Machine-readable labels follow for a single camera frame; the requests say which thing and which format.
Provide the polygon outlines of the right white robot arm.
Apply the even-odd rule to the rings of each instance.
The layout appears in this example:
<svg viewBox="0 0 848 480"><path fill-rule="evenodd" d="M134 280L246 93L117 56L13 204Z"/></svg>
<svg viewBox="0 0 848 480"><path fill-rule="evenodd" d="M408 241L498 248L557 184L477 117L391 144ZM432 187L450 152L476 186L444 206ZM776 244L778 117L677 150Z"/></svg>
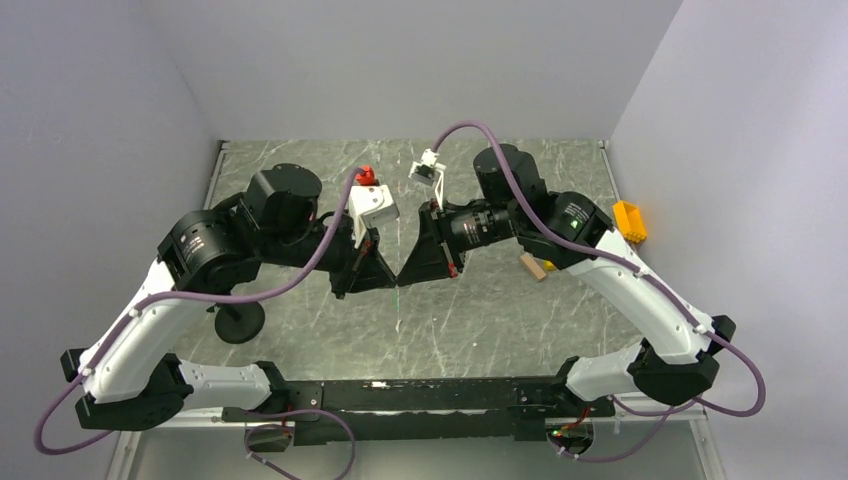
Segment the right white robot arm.
<svg viewBox="0 0 848 480"><path fill-rule="evenodd" d="M578 192L548 191L530 153L510 144L500 147L521 193L549 230L647 270L592 200ZM398 286L455 278L464 270L466 252L515 238L526 253L594 288L643 335L637 344L612 354L567 359L551 386L552 403L560 413L576 415L601 397L637 391L679 406L712 386L719 370L714 356L723 347L698 335L647 275L637 277L616 262L563 248L545 237L521 209L493 148L478 153L472 166L483 198L465 205L438 198L421 204L419 235L397 274Z"/></svg>

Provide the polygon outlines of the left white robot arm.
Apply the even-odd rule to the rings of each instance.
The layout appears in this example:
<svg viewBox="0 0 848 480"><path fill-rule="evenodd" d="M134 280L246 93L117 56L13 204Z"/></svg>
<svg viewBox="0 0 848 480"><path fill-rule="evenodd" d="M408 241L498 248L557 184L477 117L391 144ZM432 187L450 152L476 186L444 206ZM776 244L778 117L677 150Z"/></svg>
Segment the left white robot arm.
<svg viewBox="0 0 848 480"><path fill-rule="evenodd" d="M243 192L183 216L106 334L62 357L66 378L84 391L75 405L80 425L143 431L185 410L239 408L264 420L291 410L291 389L272 362L200 365L172 348L191 321L210 311L217 312L221 340L253 339L264 326L264 295L232 291L266 264L294 267L300 277L325 272L337 298L395 286L378 250L379 227L399 215L390 188L357 168L334 211L319 212L321 192L312 171L282 163L254 174Z"/></svg>

